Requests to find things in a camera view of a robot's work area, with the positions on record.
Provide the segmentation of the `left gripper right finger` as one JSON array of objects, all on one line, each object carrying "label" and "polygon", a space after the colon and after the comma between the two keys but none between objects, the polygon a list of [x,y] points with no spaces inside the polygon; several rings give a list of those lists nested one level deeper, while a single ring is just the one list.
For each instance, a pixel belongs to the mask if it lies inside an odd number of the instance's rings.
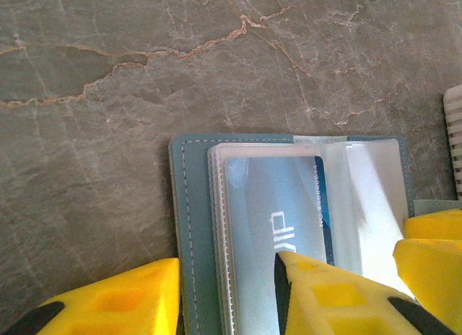
[{"label": "left gripper right finger", "polygon": [[299,253],[274,259],[280,334],[452,334],[408,295]]}]

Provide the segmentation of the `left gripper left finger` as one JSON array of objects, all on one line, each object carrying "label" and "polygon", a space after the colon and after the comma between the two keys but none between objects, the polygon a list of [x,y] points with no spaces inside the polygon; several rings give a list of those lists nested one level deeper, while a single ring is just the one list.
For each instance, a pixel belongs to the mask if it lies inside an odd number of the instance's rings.
[{"label": "left gripper left finger", "polygon": [[6,334],[175,334],[180,264],[164,258],[52,297]]}]

